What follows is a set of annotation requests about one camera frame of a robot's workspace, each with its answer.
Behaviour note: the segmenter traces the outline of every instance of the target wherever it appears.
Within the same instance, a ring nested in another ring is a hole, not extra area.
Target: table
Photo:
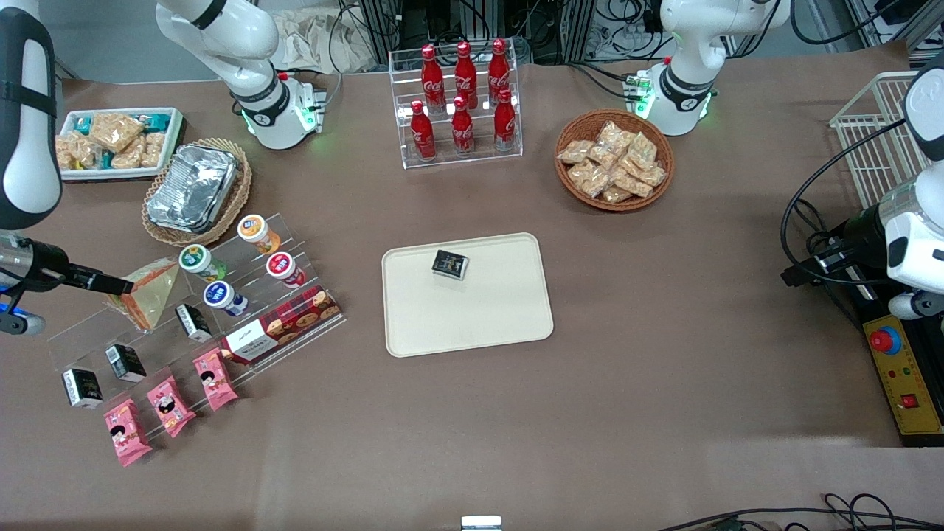
[[[101,412],[68,408],[44,344],[98,296],[29,296],[49,331],[0,337],[0,519],[41,530],[413,530],[494,513],[514,531],[657,529],[867,490],[899,514],[942,521],[944,451],[896,448],[861,335],[824,294],[778,276],[785,203],[838,150],[825,122],[874,74],[906,67],[900,45],[730,61],[711,113],[671,141],[672,188],[634,214],[594,211],[557,180],[561,128],[618,105],[564,67],[521,70],[524,157],[411,172],[400,169],[383,75],[346,78],[325,133],[285,152],[254,142],[221,83],[71,83],[69,109],[174,106],[188,141],[243,146],[254,167],[246,211],[282,212],[310,240],[348,322],[123,470]],[[808,197],[835,223],[855,194],[848,175],[823,180]],[[139,222],[147,186],[66,185],[28,234],[124,274],[173,252]],[[384,251],[517,231],[541,244],[549,339],[386,352]]]

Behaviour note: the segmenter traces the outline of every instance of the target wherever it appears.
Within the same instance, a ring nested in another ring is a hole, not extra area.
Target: brown woven basket
[[[608,120],[612,120],[614,124],[617,124],[620,128],[627,131],[642,131],[658,149],[655,159],[656,162],[665,169],[666,179],[663,180],[659,186],[655,187],[651,196],[645,198],[630,197],[618,203],[608,203],[601,199],[588,197],[578,190],[574,182],[570,180],[570,177],[567,175],[569,166],[562,163],[561,160],[557,158],[557,154],[574,140],[597,140],[597,135],[600,130],[603,129],[603,124]],[[569,190],[574,197],[584,203],[610,212],[628,212],[649,205],[666,192],[668,185],[672,183],[672,175],[675,173],[675,156],[672,154],[672,146],[668,144],[666,136],[646,120],[643,120],[629,111],[621,111],[619,109],[597,109],[596,111],[581,114],[571,120],[571,122],[564,127],[564,130],[561,131],[561,136],[557,139],[557,150],[554,151],[554,156],[554,165],[557,167],[557,177],[560,178],[564,187]]]
[[[242,210],[246,200],[249,199],[249,187],[252,184],[252,168],[249,167],[249,161],[246,159],[245,152],[241,147],[222,138],[204,138],[197,140],[194,144],[228,151],[236,155],[242,168],[239,174],[237,174],[232,188],[229,189],[229,196],[223,204],[216,225],[202,234],[191,234],[189,232],[167,229],[166,227],[158,227],[154,223],[151,223],[151,220],[147,217],[147,200],[154,196],[154,193],[158,191],[158,188],[164,182],[164,178],[167,177],[167,170],[171,167],[171,164],[174,163],[174,157],[171,157],[170,162],[161,169],[157,178],[154,179],[154,184],[151,185],[151,189],[147,191],[147,196],[144,197],[144,206],[141,208],[141,220],[148,234],[154,236],[154,238],[160,242],[175,247],[186,247],[190,244],[207,245],[220,239],[223,234],[226,234],[229,226],[233,224],[233,221],[236,221],[236,216],[239,215],[239,211]]]

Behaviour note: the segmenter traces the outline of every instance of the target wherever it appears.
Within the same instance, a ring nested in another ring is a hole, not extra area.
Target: pink snack package
[[[131,399],[106,413],[105,425],[109,427],[111,444],[115,447],[121,466],[130,465],[152,450],[138,421],[138,407]]]
[[[210,401],[213,411],[239,398],[229,383],[229,374],[223,365],[219,349],[213,349],[196,358],[194,367],[196,367],[196,373],[200,375],[203,392],[207,393],[207,400]]]
[[[158,412],[160,422],[171,437],[176,437],[184,424],[196,417],[196,413],[187,409],[177,391],[177,382],[171,376],[147,392],[147,399]]]

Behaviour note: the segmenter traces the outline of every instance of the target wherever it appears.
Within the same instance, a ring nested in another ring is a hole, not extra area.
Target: coca-cola bottle
[[[514,147],[514,107],[512,91],[498,91],[498,105],[495,107],[495,149],[511,151]]]
[[[479,106],[479,95],[476,94],[476,72],[475,65],[469,54],[472,53],[472,45],[462,41],[457,46],[459,50],[459,62],[456,63],[456,94],[465,98],[465,103],[469,109],[475,109]]]
[[[472,116],[466,109],[465,98],[457,95],[452,103],[456,112],[452,115],[452,143],[456,145],[456,154],[469,156],[475,150],[475,138],[472,136]]]
[[[508,59],[505,40],[492,41],[492,62],[488,63],[488,102],[492,109],[498,104],[498,92],[508,88]]]
[[[423,102],[415,99],[410,103],[413,108],[413,118],[410,120],[410,130],[413,131],[413,142],[419,151],[419,160],[428,163],[436,157],[436,141],[432,138],[432,122],[423,113]]]
[[[423,71],[420,80],[423,82],[423,94],[426,95],[426,105],[430,114],[446,114],[446,88],[443,87],[443,69],[436,62],[436,49],[432,44],[422,48]]]

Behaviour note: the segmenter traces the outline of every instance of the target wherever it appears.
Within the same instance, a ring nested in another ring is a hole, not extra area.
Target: bottle cap
[[[269,232],[269,224],[261,215],[250,214],[239,222],[239,229],[236,232],[239,233],[239,237],[252,244],[265,238]]]
[[[180,268],[188,273],[197,273],[207,268],[210,265],[210,250],[199,245],[194,244],[191,246],[185,247],[180,252],[180,257],[177,258],[177,261],[180,263]]]
[[[295,259],[287,252],[277,252],[269,257],[265,270],[279,280],[287,279],[295,274]]]
[[[203,301],[210,308],[226,308],[235,298],[236,292],[233,290],[233,286],[226,281],[210,283],[203,290]]]

